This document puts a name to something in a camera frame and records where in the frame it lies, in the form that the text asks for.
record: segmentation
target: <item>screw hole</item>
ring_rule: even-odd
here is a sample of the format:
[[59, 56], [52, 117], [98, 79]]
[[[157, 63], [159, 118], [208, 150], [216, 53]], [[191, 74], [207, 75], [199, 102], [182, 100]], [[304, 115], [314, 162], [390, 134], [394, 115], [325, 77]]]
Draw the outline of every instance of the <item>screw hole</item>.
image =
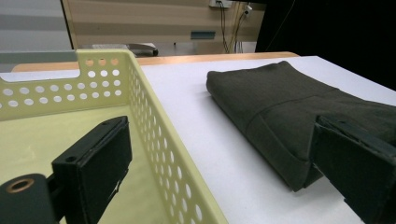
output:
[[29, 189], [35, 181], [32, 178], [20, 179], [15, 181], [14, 183], [8, 185], [7, 192], [8, 193], [18, 193], [25, 189]]

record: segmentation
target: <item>plastic basket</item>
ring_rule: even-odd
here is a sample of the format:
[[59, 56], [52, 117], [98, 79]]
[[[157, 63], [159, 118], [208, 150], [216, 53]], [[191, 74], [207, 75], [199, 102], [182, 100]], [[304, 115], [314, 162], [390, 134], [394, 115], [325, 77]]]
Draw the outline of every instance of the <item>plastic basket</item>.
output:
[[0, 183], [49, 176], [50, 163], [91, 128], [127, 115], [134, 159], [100, 222], [226, 223], [134, 55], [76, 54], [78, 77], [0, 79]]

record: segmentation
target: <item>folded cloth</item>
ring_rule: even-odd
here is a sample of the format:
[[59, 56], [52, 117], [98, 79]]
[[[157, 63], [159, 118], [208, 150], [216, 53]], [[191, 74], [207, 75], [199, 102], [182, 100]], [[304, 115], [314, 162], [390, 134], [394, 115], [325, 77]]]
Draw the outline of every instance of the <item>folded cloth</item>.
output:
[[287, 62], [211, 71], [206, 87], [294, 191], [322, 176], [310, 160], [310, 139], [319, 115], [342, 118], [396, 145], [395, 106], [364, 101], [300, 73]]

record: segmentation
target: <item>wall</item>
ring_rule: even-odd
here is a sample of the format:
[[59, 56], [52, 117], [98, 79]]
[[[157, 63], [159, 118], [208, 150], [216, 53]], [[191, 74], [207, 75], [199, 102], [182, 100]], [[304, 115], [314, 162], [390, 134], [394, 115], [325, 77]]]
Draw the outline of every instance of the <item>wall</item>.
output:
[[63, 49], [71, 45], [60, 1], [0, 1], [0, 50]]
[[[191, 41], [191, 31], [215, 31], [222, 41], [221, 13], [206, 0], [64, 0], [76, 47], [90, 44], [129, 44]], [[239, 18], [239, 3], [225, 11], [226, 37], [231, 40]], [[241, 40], [256, 41], [263, 10], [256, 11], [240, 30]]]

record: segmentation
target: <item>wooden table edge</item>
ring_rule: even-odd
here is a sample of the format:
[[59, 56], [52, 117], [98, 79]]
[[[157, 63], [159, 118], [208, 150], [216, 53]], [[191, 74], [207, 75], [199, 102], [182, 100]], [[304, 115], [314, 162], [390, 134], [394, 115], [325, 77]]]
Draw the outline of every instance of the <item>wooden table edge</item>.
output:
[[[185, 55], [185, 56], [165, 56], [136, 58], [140, 65], [172, 64], [172, 63], [199, 63], [232, 60], [256, 60], [299, 57], [299, 55], [288, 52], [264, 52], [264, 53], [241, 53], [241, 54], [207, 54], [207, 55]], [[55, 70], [75, 70], [78, 69], [77, 62], [71, 63], [22, 63], [12, 69], [12, 72], [35, 72], [35, 71], [55, 71]]]

